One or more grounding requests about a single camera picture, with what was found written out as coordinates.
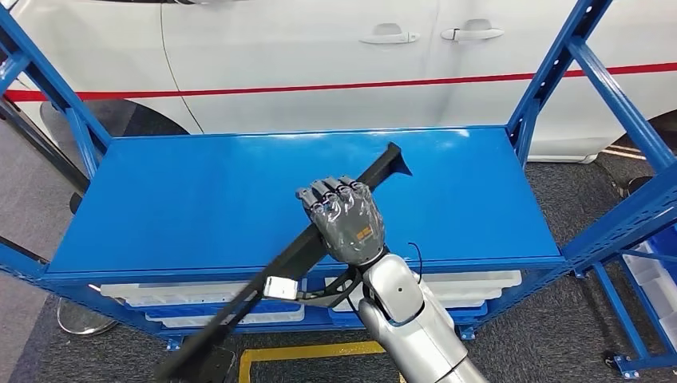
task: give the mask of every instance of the black wire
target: black wire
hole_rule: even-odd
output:
[[[355,309],[355,305],[353,304],[353,301],[350,300],[350,295],[348,295],[347,299],[348,299],[348,304],[350,305],[350,308],[353,309],[353,313],[355,313],[355,315],[358,315],[358,310]]]
[[[421,280],[423,279],[423,257],[421,257],[421,249],[418,248],[418,245],[413,242],[408,242],[408,245],[411,245],[413,247],[416,247],[416,252],[418,253],[418,282],[417,284],[421,284]],[[352,299],[350,299],[350,295],[346,297],[348,301],[348,305],[350,305],[350,308],[353,310],[353,313],[355,315],[358,315],[358,310],[355,308],[355,305],[353,304]]]
[[[416,243],[408,242],[406,244],[416,247],[416,251],[418,252],[418,284],[420,285],[421,279],[423,279],[423,258],[421,257],[421,249],[418,248]]]

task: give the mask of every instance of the blue shelf frame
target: blue shelf frame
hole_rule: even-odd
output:
[[[620,254],[630,251],[638,243],[677,222],[677,209],[668,210],[677,206],[677,183],[675,182],[677,164],[670,149],[641,116],[639,110],[628,100],[601,61],[586,45],[587,38],[611,2],[612,0],[579,0],[576,3],[519,101],[515,112],[506,125],[498,126],[498,128],[505,130],[506,136],[514,147],[515,156],[524,167],[538,113],[566,70],[576,60],[628,135],[644,153],[647,162],[655,169],[656,176],[562,247],[560,249],[562,259],[553,259],[549,263],[525,262],[520,265],[520,268],[536,270],[531,270],[526,274],[519,286],[508,289],[500,298],[489,301],[487,314],[460,322],[459,326],[464,338],[474,338],[474,331],[557,278],[571,271],[578,274],[594,270],[600,277],[639,355],[635,361],[627,359],[617,361],[623,373],[633,373],[632,376],[625,375],[625,377],[634,377],[634,372],[639,369],[677,365],[677,356],[665,334],[662,334],[661,338],[666,342],[670,352],[657,357],[648,354],[636,330],[632,330],[627,311],[622,307],[618,295],[613,290],[603,265],[613,259],[618,259]],[[8,57],[0,67],[0,90],[5,92],[19,73],[26,73],[70,123],[87,172],[90,178],[94,177],[99,165],[99,155],[105,153],[113,138],[103,129],[5,9],[0,9],[0,45]],[[47,280],[44,278],[47,267],[44,260],[26,257],[26,252],[21,251],[19,246],[12,243],[0,243],[0,270],[7,274],[78,302],[128,326],[167,339],[172,344],[180,342],[181,337],[194,330],[165,329],[158,323],[147,321],[142,313],[126,310],[122,305],[112,299],[102,297],[86,285],[72,284],[72,281],[71,283],[60,282],[58,278]],[[468,262],[454,270],[496,269],[492,269],[491,266],[479,260]],[[97,280],[96,275],[88,274],[88,277]],[[641,289],[636,290],[640,294],[642,303],[647,306],[651,320],[657,324],[657,317],[655,312],[651,314],[651,306],[647,304],[646,296],[642,295]],[[336,329],[328,320],[328,316],[324,314],[319,311],[317,315],[307,316],[305,322],[295,325],[248,326],[247,329],[241,330]]]

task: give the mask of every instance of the blue metal shelf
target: blue metal shelf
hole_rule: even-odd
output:
[[[113,139],[43,278],[251,278],[307,226],[298,185],[322,174],[356,177],[389,141],[414,174],[393,175],[374,193],[393,252],[418,264],[407,244],[416,243],[425,272],[466,270],[466,261],[501,269],[562,262],[503,127],[394,129]],[[439,241],[438,230],[457,240]],[[327,256],[310,276],[344,269]]]
[[[677,222],[675,157],[585,43],[611,2],[576,3],[506,125],[126,139],[103,129],[0,7],[8,57],[0,90],[24,72],[69,121],[92,178],[54,261],[28,258],[4,241],[0,270],[176,342],[194,329],[164,329],[88,285],[251,277],[307,225],[293,197],[298,186],[327,174],[355,175],[392,140],[413,172],[391,177],[375,193],[394,252],[410,255],[418,268],[406,245],[416,243],[424,273],[531,270],[488,302],[486,314],[457,318],[464,339],[572,270],[595,269],[608,287],[601,265]],[[522,169],[538,113],[574,60],[656,175],[560,250]],[[342,269],[324,259],[310,276]],[[624,320],[624,309],[618,313]],[[239,331],[337,329],[325,309],[308,307],[306,314],[300,323]],[[640,359],[619,361],[622,368],[675,363],[670,355],[645,358],[635,334],[628,335]]]

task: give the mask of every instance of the silver robotic arm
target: silver robotic arm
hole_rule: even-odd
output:
[[[359,303],[362,323],[409,383],[486,383],[452,318],[417,278],[399,256],[380,258],[364,274],[374,297]]]
[[[487,382],[425,282],[388,252],[383,219],[366,185],[330,177],[296,195],[329,254],[361,271],[370,294],[358,304],[359,317],[409,383]]]

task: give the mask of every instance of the robotic hand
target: robotic hand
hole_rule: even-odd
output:
[[[362,272],[367,294],[358,315],[409,383],[487,382],[425,282],[387,250],[383,219],[366,185],[330,177],[296,195],[329,254]]]

